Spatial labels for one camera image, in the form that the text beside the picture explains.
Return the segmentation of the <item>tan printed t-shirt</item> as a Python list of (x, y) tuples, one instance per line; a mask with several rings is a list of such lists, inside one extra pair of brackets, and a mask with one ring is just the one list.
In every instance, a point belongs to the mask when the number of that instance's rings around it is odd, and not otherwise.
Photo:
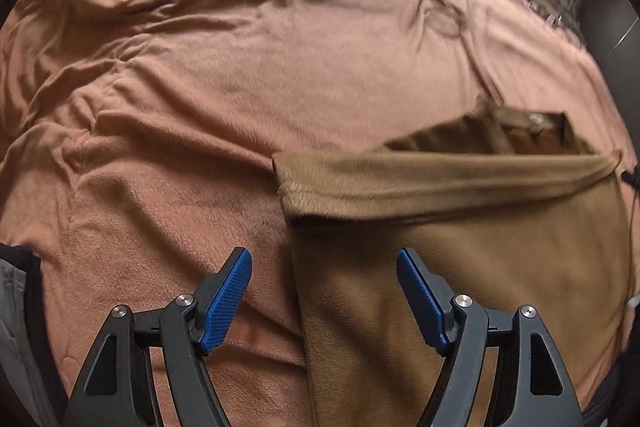
[(482, 306), (536, 307), (582, 409), (611, 394), (637, 290), (638, 198), (620, 152), (562, 113), (478, 100), (359, 153), (273, 158), (318, 426), (412, 426), (442, 366), (396, 277), (411, 247)]

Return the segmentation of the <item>orange-brown bed blanket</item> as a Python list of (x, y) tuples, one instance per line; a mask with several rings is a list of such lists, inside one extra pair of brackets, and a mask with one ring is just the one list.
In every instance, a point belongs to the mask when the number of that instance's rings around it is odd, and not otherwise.
[(17, 0), (1, 239), (41, 260), (65, 391), (112, 306), (163, 306), (243, 246), (208, 373), (235, 426), (318, 426), (273, 158), (373, 150), (478, 100), (631, 158), (597, 63), (526, 0)]

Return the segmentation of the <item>folded grey garment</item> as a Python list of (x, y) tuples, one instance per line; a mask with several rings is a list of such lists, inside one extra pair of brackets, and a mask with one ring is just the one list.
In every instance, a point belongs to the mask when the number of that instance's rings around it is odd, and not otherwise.
[(1, 424), (59, 426), (68, 398), (44, 316), (40, 259), (1, 247)]

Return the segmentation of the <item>dark grey wardrobe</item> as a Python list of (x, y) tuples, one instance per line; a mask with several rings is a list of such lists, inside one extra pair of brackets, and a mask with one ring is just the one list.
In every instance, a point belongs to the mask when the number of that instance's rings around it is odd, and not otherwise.
[(638, 13), (628, 0), (582, 0), (578, 20), (620, 113), (638, 120)]

